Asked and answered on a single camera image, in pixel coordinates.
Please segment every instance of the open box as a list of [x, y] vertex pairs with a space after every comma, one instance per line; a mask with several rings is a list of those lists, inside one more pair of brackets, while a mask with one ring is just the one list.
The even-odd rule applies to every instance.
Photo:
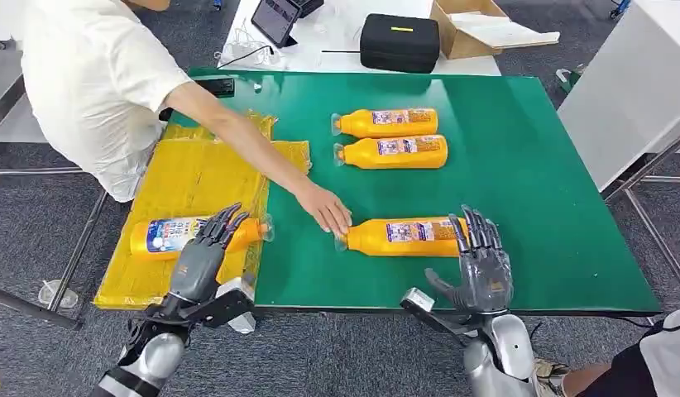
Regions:
[[559, 38], [558, 32], [548, 33], [546, 35], [552, 35], [549, 37], [553, 39], [549, 42], [531, 41], [489, 46], [460, 30], [460, 28], [450, 19], [449, 14], [464, 12], [480, 12], [481, 15], [489, 17], [508, 17], [508, 15], [506, 15], [492, 0], [434, 0], [430, 18], [438, 22], [440, 30], [440, 49], [449, 60], [470, 58], [473, 56], [496, 55], [500, 54], [504, 48], [553, 44], [556, 43]]

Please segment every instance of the robot finger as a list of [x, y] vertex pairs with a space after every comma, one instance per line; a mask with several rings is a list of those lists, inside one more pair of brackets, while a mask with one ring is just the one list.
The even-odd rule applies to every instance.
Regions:
[[226, 207], [226, 208], [220, 210], [217, 214], [213, 215], [212, 217], [210, 217], [208, 219], [208, 221], [206, 221], [206, 224], [204, 225], [204, 227], [201, 227], [199, 229], [199, 232], [196, 233], [197, 241], [201, 241], [201, 239], [203, 239], [204, 237], [211, 235], [211, 231], [216, 227], [216, 225], [220, 221], [221, 217], [223, 216], [223, 214], [225, 214], [225, 212], [228, 209], [229, 209], [229, 207]]
[[460, 253], [469, 252], [470, 251], [469, 242], [467, 241], [467, 236], [464, 235], [464, 231], [462, 230], [462, 224], [459, 222], [457, 215], [450, 213], [449, 220], [454, 229], [454, 234], [455, 236], [457, 236], [457, 247], [459, 248], [459, 252]]
[[491, 246], [493, 246], [496, 250], [502, 250], [503, 244], [500, 242], [498, 228], [496, 228], [496, 225], [490, 219], [486, 220], [486, 225], [491, 230]]
[[452, 299], [451, 296], [454, 291], [454, 287], [448, 284], [447, 281], [440, 278], [440, 276], [433, 269], [425, 269], [425, 279], [428, 280], [430, 284], [436, 291], [438, 291], [443, 296], [448, 299]]
[[491, 246], [491, 233], [489, 228], [486, 226], [486, 220], [484, 219], [484, 216], [481, 215], [481, 213], [476, 209], [474, 210], [474, 220], [477, 224], [477, 232], [479, 233], [481, 241], [483, 242], [482, 246]]
[[236, 213], [241, 206], [242, 205], [240, 203], [235, 203], [230, 207], [226, 208], [226, 210], [223, 212], [223, 215], [218, 220], [218, 223], [215, 225], [213, 229], [211, 229], [211, 232], [210, 234], [207, 235], [207, 237], [211, 237], [211, 239], [214, 240], [215, 242], [219, 241], [221, 236], [223, 235], [223, 232], [225, 232], [228, 222], [230, 222], [230, 219], [232, 218], [232, 215]]
[[230, 241], [232, 240], [232, 236], [235, 234], [235, 231], [240, 227], [242, 221], [246, 220], [249, 216], [250, 213], [247, 211], [239, 213], [226, 227], [225, 232], [221, 232], [221, 235], [217, 236], [216, 241], [221, 242], [224, 247], [228, 247], [228, 244], [230, 244]]
[[476, 249], [483, 246], [484, 243], [481, 240], [481, 234], [478, 232], [479, 224], [474, 218], [474, 213], [472, 209], [467, 205], [462, 205], [462, 211], [464, 212], [464, 218], [467, 220], [467, 229], [469, 231], [469, 242], [472, 244], [472, 249]]

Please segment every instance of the person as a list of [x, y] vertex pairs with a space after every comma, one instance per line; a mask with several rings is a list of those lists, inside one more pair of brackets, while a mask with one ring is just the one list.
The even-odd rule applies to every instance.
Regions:
[[540, 397], [680, 397], [680, 310], [611, 363], [571, 371], [538, 359], [536, 369]]
[[193, 82], [131, 10], [162, 11], [169, 5], [170, 0], [31, 2], [22, 68], [47, 141], [94, 175], [115, 200], [127, 202], [160, 138], [157, 115], [173, 108], [292, 193], [325, 232], [346, 233], [352, 220], [342, 201], [296, 169], [245, 117]]

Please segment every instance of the bottle label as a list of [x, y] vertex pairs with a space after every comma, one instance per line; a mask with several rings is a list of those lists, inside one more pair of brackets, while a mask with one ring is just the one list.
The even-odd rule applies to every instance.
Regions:
[[454, 240], [454, 228], [449, 219], [432, 222], [387, 223], [386, 238], [389, 242], [434, 242]]
[[377, 142], [380, 155], [397, 155], [399, 153], [419, 153], [422, 151], [437, 151], [440, 142], [436, 136], [422, 136], [420, 138], [380, 139]]
[[371, 120], [375, 124], [429, 122], [430, 109], [377, 110], [371, 113]]
[[208, 219], [173, 218], [150, 222], [147, 228], [148, 252], [182, 251]]

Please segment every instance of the yellow plastic bag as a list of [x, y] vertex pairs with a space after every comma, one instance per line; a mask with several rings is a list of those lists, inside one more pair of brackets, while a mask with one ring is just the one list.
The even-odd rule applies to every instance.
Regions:
[[[248, 114], [271, 136], [274, 119]], [[274, 147], [304, 173], [308, 173], [309, 143], [274, 141]], [[131, 256], [132, 227], [151, 219], [214, 214], [235, 202], [252, 217], [266, 212], [268, 180], [241, 159], [228, 145], [215, 141], [202, 127], [169, 126], [153, 153], [148, 171], [133, 202], [121, 237], [94, 304], [101, 309], [143, 309], [159, 303], [170, 287], [176, 260], [139, 261]], [[226, 254], [217, 280], [224, 283], [246, 274], [252, 283], [260, 263], [260, 242], [246, 251]]]

